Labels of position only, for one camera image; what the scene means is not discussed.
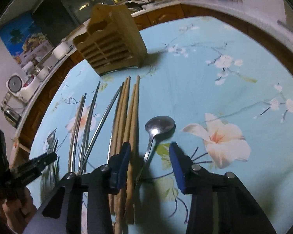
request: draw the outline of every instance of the table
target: table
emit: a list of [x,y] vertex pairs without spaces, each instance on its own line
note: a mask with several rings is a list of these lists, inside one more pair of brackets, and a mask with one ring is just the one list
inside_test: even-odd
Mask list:
[[[171,116],[176,129],[170,138],[153,143],[152,161],[135,198],[136,224],[128,226],[128,233],[185,233],[191,196],[177,189],[167,151],[171,141],[210,172],[234,172],[277,233],[286,233],[293,224],[291,74],[254,40],[212,17],[171,21],[142,30],[141,35],[148,49],[144,67],[100,78],[84,60],[69,72],[47,109],[30,157],[45,152],[47,136],[56,128],[61,178],[67,172],[76,102],[87,93],[88,108],[98,81],[102,82],[92,136],[122,81],[131,76],[132,91],[140,75],[140,157],[148,143],[144,124],[150,118]],[[87,172],[106,163],[114,112],[115,106],[92,150]],[[87,117],[86,108],[83,114]],[[48,182],[42,177],[28,186],[37,207],[48,193]]]

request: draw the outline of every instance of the spoon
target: spoon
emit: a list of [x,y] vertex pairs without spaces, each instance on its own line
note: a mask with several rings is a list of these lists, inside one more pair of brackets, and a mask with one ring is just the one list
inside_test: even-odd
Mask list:
[[147,151],[146,151],[146,153],[144,155],[144,159],[143,159],[144,164],[143,164],[138,176],[136,177],[136,185],[137,185],[137,183],[142,175],[142,172],[144,170],[144,167],[148,161],[154,137],[159,134],[167,133],[174,126],[175,126],[175,121],[171,117],[168,117],[168,116],[154,117],[154,118],[150,119],[145,124],[144,129],[148,132],[150,139],[149,139],[149,144],[146,149]]

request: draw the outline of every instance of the kettle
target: kettle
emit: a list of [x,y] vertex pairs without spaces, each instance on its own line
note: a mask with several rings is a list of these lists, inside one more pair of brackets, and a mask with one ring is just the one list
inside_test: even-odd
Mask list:
[[17,129],[18,124],[20,123],[21,116],[14,110],[6,108],[4,111],[4,117],[14,128]]

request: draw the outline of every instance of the utensil rack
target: utensil rack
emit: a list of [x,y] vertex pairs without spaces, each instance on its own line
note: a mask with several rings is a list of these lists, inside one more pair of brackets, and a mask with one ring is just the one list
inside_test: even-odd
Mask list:
[[140,67],[147,54],[126,5],[95,5],[87,32],[76,36],[73,43],[98,74]]

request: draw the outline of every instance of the human hand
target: human hand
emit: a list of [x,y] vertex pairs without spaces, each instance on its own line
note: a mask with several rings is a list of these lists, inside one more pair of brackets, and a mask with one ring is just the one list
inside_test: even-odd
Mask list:
[[34,205],[34,200],[30,196],[30,191],[25,187],[24,188],[26,202],[22,206],[19,199],[12,201],[5,201],[2,205],[2,209],[5,213],[8,226],[18,234],[21,234],[28,222],[35,215],[37,208]]

